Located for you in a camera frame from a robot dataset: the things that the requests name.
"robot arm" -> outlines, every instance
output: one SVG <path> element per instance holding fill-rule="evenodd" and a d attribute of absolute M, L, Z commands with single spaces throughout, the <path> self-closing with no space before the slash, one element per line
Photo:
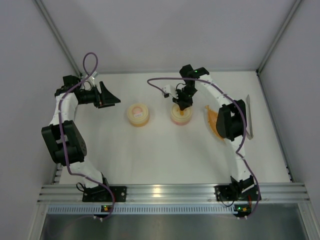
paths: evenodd
<path fill-rule="evenodd" d="M 192 97 L 196 92 L 201 92 L 209 100 L 210 109 L 218 112 L 216 121 L 216 130 L 224 139 L 229 148 L 228 165 L 230 170 L 231 184 L 228 186 L 229 192 L 223 192 L 222 195 L 231 196 L 234 200 L 244 198 L 249 192 L 255 190 L 254 178 L 247 169 L 245 162 L 241 156 L 245 156 L 245 149 L 242 147 L 237 154 L 244 133 L 244 124 L 237 107 L 228 100 L 224 94 L 211 86 L 217 86 L 204 68 L 193 69 L 191 65 L 182 67 L 179 71 L 182 78 L 185 79 L 201 79 L 184 80 L 185 86 L 177 89 L 171 85 L 166 85 L 162 90 L 165 98 L 172 96 L 172 101 L 179 105 L 181 111 L 192 106 Z M 246 105 L 243 100 L 235 100 L 240 107 L 244 118 L 246 118 Z"/>
<path fill-rule="evenodd" d="M 86 159 L 87 147 L 79 130 L 77 129 L 74 119 L 79 104 L 93 104 L 97 108 L 105 108 L 114 106 L 121 101 L 112 95 L 101 81 L 99 83 L 101 93 L 96 85 L 94 85 L 93 77 L 89 78 L 91 88 L 85 90 L 83 86 L 79 86 L 69 93 L 63 100 L 61 106 L 62 127 L 64 131 L 64 139 L 66 140 L 67 153 L 69 158 L 70 170 L 74 174 L 82 174 L 94 181 L 102 184 L 108 184 L 103 174 L 96 170 L 92 163 Z M 56 107 L 53 118 L 49 126 L 45 126 L 41 130 L 41 134 L 45 144 L 49 150 L 52 160 L 66 166 L 65 153 L 62 145 L 60 129 L 59 129 L 59 102 L 66 91 L 78 84 L 80 79 L 75 76 L 64 76 L 64 85 L 57 89 L 55 93 Z M 105 192 L 97 183 L 83 178 L 84 187 L 91 192 L 92 201 L 94 202 L 95 193 Z"/>

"cable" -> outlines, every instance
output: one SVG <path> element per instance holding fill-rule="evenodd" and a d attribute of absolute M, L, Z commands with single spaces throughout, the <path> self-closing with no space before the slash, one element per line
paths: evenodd
<path fill-rule="evenodd" d="M 93 70 L 88 74 L 87 70 L 86 70 L 86 67 L 85 67 L 85 62 L 86 62 L 86 59 L 89 55 L 93 55 L 95 57 L 95 66 L 93 68 Z M 85 70 L 85 72 L 87 73 L 87 77 L 85 77 L 84 79 L 82 79 L 80 82 L 78 82 L 76 85 L 74 85 L 73 87 L 71 87 L 61 98 L 61 100 L 59 101 L 59 104 L 58 104 L 58 110 L 59 110 L 59 114 L 58 114 L 58 117 L 59 117 L 59 128 L 60 128 L 60 135 L 61 135 L 61 140 L 62 140 L 62 145 L 63 145 L 63 151 L 64 151 L 64 157 L 65 157 L 65 165 L 66 165 L 66 169 L 68 170 L 68 173 L 72 176 L 80 176 L 80 177 L 83 177 L 95 184 L 98 184 L 100 186 L 102 186 L 103 188 L 105 188 L 110 194 L 111 194 L 111 197 L 112 197 L 112 207 L 111 207 L 111 210 L 108 214 L 108 216 L 105 218 L 105 219 L 108 219 L 110 218 L 112 212 L 114 211 L 114 206 L 115 206 L 115 196 L 114 194 L 112 193 L 112 191 L 110 190 L 110 188 L 106 185 L 104 185 L 103 183 L 101 182 L 98 182 L 96 180 L 93 180 L 92 178 L 84 175 L 84 174 L 81 174 L 81 173 L 72 173 L 71 172 L 71 169 L 70 169 L 70 163 L 69 163 L 69 157 L 68 157 L 68 150 L 67 150 L 67 143 L 66 143 L 66 140 L 65 140 L 65 133 L 64 133 L 64 129 L 63 129 L 63 126 L 62 126 L 62 115 L 61 115 L 61 108 L 62 108 L 62 102 L 63 100 L 65 99 L 65 97 L 71 93 L 75 88 L 77 88 L 78 86 L 80 86 L 81 84 L 83 84 L 88 78 L 91 77 L 91 75 L 96 71 L 97 69 L 97 66 L 98 66 L 98 56 L 94 53 L 94 52 L 88 52 L 84 58 L 83 58 L 83 61 L 82 61 L 82 64 L 83 64 L 83 68 Z"/>
<path fill-rule="evenodd" d="M 85 193 L 85 186 L 81 182 L 77 182 L 75 185 L 76 189 L 78 189 L 80 192 Z"/>
<path fill-rule="evenodd" d="M 182 82 L 178 83 L 178 84 L 175 86 L 175 90 L 176 90 L 176 91 L 178 90 L 178 86 L 179 86 L 180 84 L 182 84 L 182 85 L 187 85 L 186 83 L 182 83 Z"/>
<path fill-rule="evenodd" d="M 235 200 L 233 200 L 231 204 L 226 205 L 226 204 L 224 203 L 224 201 L 222 201 L 221 193 L 219 194 L 219 199 L 220 199 L 221 203 L 222 203 L 225 207 L 227 207 L 227 208 L 231 207 L 231 206 L 235 203 Z"/>
<path fill-rule="evenodd" d="M 189 80 L 189 81 L 196 81 L 196 82 L 201 82 L 201 83 L 209 84 L 209 85 L 211 85 L 212 87 L 214 87 L 216 90 L 218 90 L 219 93 L 221 93 L 224 97 L 226 97 L 229 101 L 231 101 L 231 102 L 235 105 L 235 107 L 237 108 L 237 110 L 238 110 L 239 113 L 240 113 L 240 116 L 241 116 L 241 119 L 242 119 L 242 123 L 243 123 L 242 140 L 241 140 L 241 143 L 240 143 L 238 149 L 235 151 L 235 153 L 243 160 L 246 168 L 249 170 L 250 174 L 252 175 L 252 177 L 253 177 L 253 179 L 254 179 L 254 181 L 255 181 L 257 190 L 258 190 L 258 197 L 257 197 L 256 204 L 255 204 L 255 206 L 254 206 L 254 209 L 251 211 L 251 213 L 250 213 L 250 215 L 249 215 L 249 216 L 251 216 L 251 214 L 253 214 L 253 213 L 256 211 L 257 207 L 258 207 L 258 203 L 259 203 L 260 197 L 261 197 L 261 192 L 260 192 L 260 186 L 259 186 L 259 182 L 258 182 L 258 179 L 257 179 L 256 175 L 253 173 L 253 171 L 252 171 L 251 168 L 249 167 L 249 165 L 248 165 L 247 160 L 245 159 L 245 157 L 242 156 L 241 153 L 239 153 L 239 151 L 241 150 L 241 148 L 242 148 L 243 145 L 245 144 L 246 134 L 247 134 L 246 118 L 245 118 L 245 115 L 244 115 L 244 113 L 242 112 L 241 108 L 239 107 L 239 105 L 238 105 L 231 97 L 229 97 L 226 93 L 224 93 L 217 85 L 215 85 L 214 83 L 212 83 L 212 82 L 210 82 L 210 81 L 207 81 L 207 80 L 197 79 L 197 78 L 189 78 L 189 77 L 154 77 L 154 78 L 150 78 L 150 79 L 148 79 L 148 80 L 146 81 L 150 86 L 152 86 L 152 87 L 160 90 L 160 91 L 161 91 L 162 93 L 164 93 L 164 94 L 165 94 L 166 92 L 163 91 L 160 87 L 158 87 L 158 86 L 150 83 L 151 81 L 156 81 L 156 80 L 179 80 L 179 81 L 181 81 L 181 80 L 187 80 L 187 81 L 188 81 L 188 80 Z"/>

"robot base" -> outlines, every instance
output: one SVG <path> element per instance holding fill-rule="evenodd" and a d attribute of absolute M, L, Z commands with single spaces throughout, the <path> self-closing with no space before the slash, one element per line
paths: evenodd
<path fill-rule="evenodd" d="M 252 202 L 256 202 L 261 196 L 259 196 L 258 187 L 254 185 L 253 177 L 246 180 L 241 180 L 237 182 L 231 177 L 231 182 L 229 185 L 218 185 L 214 187 L 216 200 L 218 202 L 232 202 L 229 206 L 232 206 L 234 202 L 248 202 L 248 204 L 234 204 L 236 217 L 246 217 L 252 211 Z"/>
<path fill-rule="evenodd" d="M 107 180 L 103 178 L 103 184 L 107 186 Z M 127 198 L 126 186 L 110 186 L 111 192 L 114 195 L 116 203 L 125 203 Z M 111 203 L 112 197 L 103 186 L 96 186 L 84 189 L 82 202 L 84 203 Z"/>

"white backdrop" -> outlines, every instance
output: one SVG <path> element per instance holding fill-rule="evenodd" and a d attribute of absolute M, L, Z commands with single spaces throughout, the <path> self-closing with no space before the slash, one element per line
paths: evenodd
<path fill-rule="evenodd" d="M 43 0 L 78 66 L 100 72 L 255 70 L 293 0 Z"/>

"white wall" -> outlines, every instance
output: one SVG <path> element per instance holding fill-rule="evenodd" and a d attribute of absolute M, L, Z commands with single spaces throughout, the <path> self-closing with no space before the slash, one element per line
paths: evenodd
<path fill-rule="evenodd" d="M 320 219 L 320 1 L 302 3 L 262 72 L 289 164 Z"/>
<path fill-rule="evenodd" d="M 255 70 L 294 0 L 43 0 L 78 66 Z"/>
<path fill-rule="evenodd" d="M 73 72 L 31 0 L 2 1 L 0 29 L 0 235 L 24 240 L 54 169 L 41 128 Z"/>

